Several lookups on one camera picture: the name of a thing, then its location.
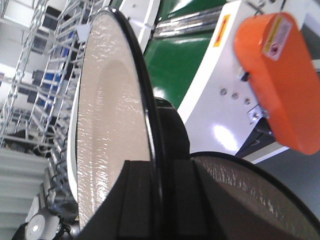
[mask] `metal shelving rack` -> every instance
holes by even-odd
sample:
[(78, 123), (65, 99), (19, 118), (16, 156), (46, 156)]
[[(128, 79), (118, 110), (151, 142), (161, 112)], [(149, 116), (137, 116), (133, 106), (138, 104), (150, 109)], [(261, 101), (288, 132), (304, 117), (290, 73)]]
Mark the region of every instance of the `metal shelving rack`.
[[(4, 139), (12, 139), (6, 134), (8, 126), (15, 122), (21, 127), (25, 126), (26, 133), (25, 138), (13, 137), (12, 140), (50, 149), (45, 150), (45, 153), (51, 153), (51, 157), (48, 159), (49, 167), (44, 171), (43, 183), (40, 185), (41, 206), (56, 213), (67, 213), (70, 216), (70, 212), (77, 209), (77, 203), (71, 194), (67, 177), (67, 136), (86, 47), (85, 42), (79, 42), (77, 26), (88, 24), (91, 16), (103, 6), (105, 1), (68, 0), (64, 10), (57, 18), (57, 27), (53, 37), (45, 38), (40, 36), (37, 30), (41, 26), (47, 2), (48, 0), (40, 0), (34, 12), (29, 35), (23, 45), (16, 74), (12, 80), (11, 90), (2, 108), (3, 124), (0, 129), (0, 141), (3, 143)], [(46, 39), (47, 44), (52, 44), (51, 49), (46, 52), (48, 61), (40, 85), (22, 82), (35, 36)], [(16, 110), (14, 110), (19, 87), (36, 92), (32, 110), (25, 115), (22, 111), (19, 112), (21, 116), (15, 114)], [(28, 139), (29, 132), (36, 134), (38, 141)]]
[[(35, 7), (29, 32), (22, 46), (22, 51), (15, 69), (15, 75), (12, 79), (12, 84), (11, 84), (8, 96), (6, 98), (6, 101), (2, 106), (2, 111), (0, 114), (0, 117), (2, 120), (2, 124), (0, 127), (0, 146), (3, 145), (4, 139), (8, 138), (7, 130), (8, 130), (8, 126), (13, 122), (13, 116), (14, 116), (13, 113), (15, 111), (14, 104), (15, 104), (16, 98), (18, 97), (19, 86), (22, 83), (22, 79), (24, 77), (25, 69), (28, 64), (30, 53), (32, 51), (34, 39), (37, 35), (37, 31), (39, 27), (41, 26), (42, 18), (45, 14), (47, 2), (48, 0), (39, 0)], [(27, 134), (25, 138), (26, 139), (22, 139), (21, 141), (28, 142)]]

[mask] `orange plastic housing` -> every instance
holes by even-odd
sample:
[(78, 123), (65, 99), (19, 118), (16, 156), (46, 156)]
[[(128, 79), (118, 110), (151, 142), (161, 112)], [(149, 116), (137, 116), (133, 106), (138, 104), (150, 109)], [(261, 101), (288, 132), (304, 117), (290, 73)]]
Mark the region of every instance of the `orange plastic housing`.
[(320, 150), (320, 81), (303, 35), (287, 13), (247, 18), (235, 53), (276, 140), (305, 154)]

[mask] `machine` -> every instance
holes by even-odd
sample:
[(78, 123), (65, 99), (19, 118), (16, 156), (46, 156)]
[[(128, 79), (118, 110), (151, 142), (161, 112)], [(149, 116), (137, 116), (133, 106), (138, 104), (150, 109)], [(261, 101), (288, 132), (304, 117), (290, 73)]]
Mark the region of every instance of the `machine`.
[(59, 153), (70, 194), (35, 198), (26, 239), (78, 229), (79, 239), (319, 238), (319, 221), (286, 187), (227, 155), (261, 135), (319, 150), (317, 61), (301, 32), (320, 34), (318, 3), (196, 2), (150, 1), (140, 20), (125, 13), (140, 4), (123, 1), (127, 19), (114, 8), (92, 17)]

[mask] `yellow label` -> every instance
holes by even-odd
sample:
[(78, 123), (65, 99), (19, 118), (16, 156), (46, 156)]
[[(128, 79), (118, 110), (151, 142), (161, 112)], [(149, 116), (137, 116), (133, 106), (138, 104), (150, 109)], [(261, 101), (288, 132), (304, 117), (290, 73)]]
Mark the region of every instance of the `yellow label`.
[(267, 41), (266, 41), (266, 44), (264, 46), (264, 52), (266, 52), (266, 53), (269, 52), (270, 47), (271, 47), (272, 43), (274, 42), (275, 36), (277, 34), (277, 31), (279, 29), (281, 22), (282, 22), (282, 17), (278, 16), (273, 27), (272, 27), (272, 30), (270, 32), (270, 35), (269, 35)]
[(219, 47), (220, 46), (220, 43), (221, 43), (222, 37), (224, 36), (224, 33), (225, 33), (225, 30), (226, 30), (227, 23), (229, 21), (230, 15), (231, 14), (228, 14), (228, 15), (225, 15), (223, 17), (222, 24), (220, 26), (218, 35), (216, 36), (216, 39), (215, 39), (215, 42), (214, 42), (214, 45), (213, 45), (214, 47)]

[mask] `metal rack frame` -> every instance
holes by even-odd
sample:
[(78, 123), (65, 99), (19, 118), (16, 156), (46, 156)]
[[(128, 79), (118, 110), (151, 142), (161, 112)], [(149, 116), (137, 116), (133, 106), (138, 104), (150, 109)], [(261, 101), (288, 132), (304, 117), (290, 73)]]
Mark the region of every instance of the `metal rack frame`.
[(22, 51), (19, 56), (19, 60), (15, 69), (15, 75), (12, 79), (12, 84), (10, 86), (8, 96), (2, 107), (2, 111), (0, 115), (1, 119), (3, 120), (3, 124), (1, 125), (1, 128), (0, 128), (0, 146), (3, 145), (4, 139), (7, 138), (7, 129), (9, 124), (13, 120), (12, 117), (14, 112), (14, 104), (15, 104), (16, 98), (18, 97), (19, 85), (22, 83), (22, 79), (24, 77), (24, 73), (26, 70), (26, 66), (28, 64), (30, 53), (32, 51), (32, 45), (36, 37), (35, 33), (41, 26), (42, 18), (45, 14), (47, 3), (48, 3), (48, 0), (38, 1), (34, 10), (31, 24), (30, 24), (29, 33), (22, 46)]

